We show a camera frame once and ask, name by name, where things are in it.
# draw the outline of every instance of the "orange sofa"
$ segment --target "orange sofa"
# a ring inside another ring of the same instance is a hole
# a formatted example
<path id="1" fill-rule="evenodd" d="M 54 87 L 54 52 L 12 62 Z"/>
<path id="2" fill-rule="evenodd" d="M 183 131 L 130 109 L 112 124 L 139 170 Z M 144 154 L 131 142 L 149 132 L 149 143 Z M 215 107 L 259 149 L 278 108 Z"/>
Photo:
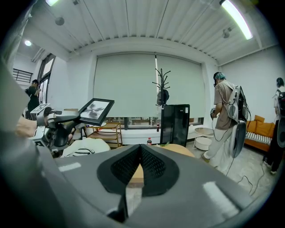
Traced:
<path id="1" fill-rule="evenodd" d="M 246 123 L 247 133 L 244 143 L 268 152 L 274 127 L 274 123 L 264 123 L 264 118 L 256 115 L 254 121 Z"/>

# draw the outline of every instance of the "black cabinet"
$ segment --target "black cabinet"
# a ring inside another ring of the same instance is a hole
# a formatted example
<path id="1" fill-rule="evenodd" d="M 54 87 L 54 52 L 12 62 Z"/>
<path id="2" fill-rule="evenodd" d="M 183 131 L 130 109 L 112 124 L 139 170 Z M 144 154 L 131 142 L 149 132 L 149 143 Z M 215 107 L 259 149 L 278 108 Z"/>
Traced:
<path id="1" fill-rule="evenodd" d="M 165 105 L 162 110 L 160 144 L 186 146 L 190 105 Z"/>

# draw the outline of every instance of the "roller blind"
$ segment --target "roller blind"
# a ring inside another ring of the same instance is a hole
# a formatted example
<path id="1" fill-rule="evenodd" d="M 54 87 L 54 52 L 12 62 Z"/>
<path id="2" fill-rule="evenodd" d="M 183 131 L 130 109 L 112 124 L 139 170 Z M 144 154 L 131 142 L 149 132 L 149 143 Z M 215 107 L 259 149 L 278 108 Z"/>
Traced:
<path id="1" fill-rule="evenodd" d="M 94 97 L 115 100 L 108 117 L 156 116 L 155 55 L 99 57 Z"/>
<path id="2" fill-rule="evenodd" d="M 168 73 L 166 87 L 170 86 L 167 104 L 189 104 L 190 117 L 204 117 L 205 87 L 201 65 L 175 57 L 157 55 L 158 69 Z"/>

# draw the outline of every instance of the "white pants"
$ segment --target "white pants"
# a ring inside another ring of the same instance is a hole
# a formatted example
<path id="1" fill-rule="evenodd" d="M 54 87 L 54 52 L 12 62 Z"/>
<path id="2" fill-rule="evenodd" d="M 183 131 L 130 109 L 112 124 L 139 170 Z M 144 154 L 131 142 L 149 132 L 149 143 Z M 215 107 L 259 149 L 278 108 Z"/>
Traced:
<path id="1" fill-rule="evenodd" d="M 216 167 L 217 170 L 224 172 L 227 170 L 231 162 L 230 141 L 232 128 L 228 130 L 214 130 L 215 136 L 212 138 L 212 143 L 209 150 L 204 153 L 204 157 L 210 160 L 210 164 Z"/>

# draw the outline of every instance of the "dark bottle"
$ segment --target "dark bottle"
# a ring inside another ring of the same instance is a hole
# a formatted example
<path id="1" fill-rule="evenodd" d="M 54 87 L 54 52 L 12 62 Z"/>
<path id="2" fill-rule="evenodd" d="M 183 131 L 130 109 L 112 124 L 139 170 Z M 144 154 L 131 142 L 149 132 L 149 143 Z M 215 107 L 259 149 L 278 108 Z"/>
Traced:
<path id="1" fill-rule="evenodd" d="M 151 143 L 152 143 L 152 141 L 151 141 L 151 138 L 149 137 L 149 138 L 148 138 L 148 141 L 147 141 L 147 144 L 148 144 L 148 145 L 151 145 Z"/>

